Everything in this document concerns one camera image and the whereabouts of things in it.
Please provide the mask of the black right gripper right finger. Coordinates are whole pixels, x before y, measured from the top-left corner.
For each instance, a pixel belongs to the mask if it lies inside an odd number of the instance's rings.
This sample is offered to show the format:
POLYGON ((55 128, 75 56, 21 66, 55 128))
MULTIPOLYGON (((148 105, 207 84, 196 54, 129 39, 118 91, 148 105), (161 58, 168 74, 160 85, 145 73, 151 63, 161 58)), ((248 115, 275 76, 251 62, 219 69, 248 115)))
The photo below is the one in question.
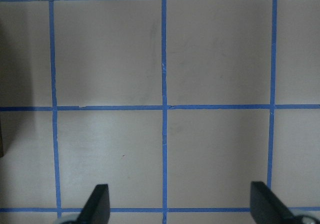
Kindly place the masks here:
POLYGON ((250 214, 256 224, 296 224, 293 213, 261 181, 250 184, 250 214))

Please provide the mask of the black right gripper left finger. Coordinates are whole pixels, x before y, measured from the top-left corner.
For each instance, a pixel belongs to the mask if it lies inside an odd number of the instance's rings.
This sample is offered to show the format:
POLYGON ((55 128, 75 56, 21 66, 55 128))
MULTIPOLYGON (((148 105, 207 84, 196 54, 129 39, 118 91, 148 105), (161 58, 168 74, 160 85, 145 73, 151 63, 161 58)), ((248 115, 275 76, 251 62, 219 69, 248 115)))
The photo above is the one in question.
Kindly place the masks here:
POLYGON ((110 219, 108 184, 96 185, 79 214, 77 224, 107 224, 110 219))

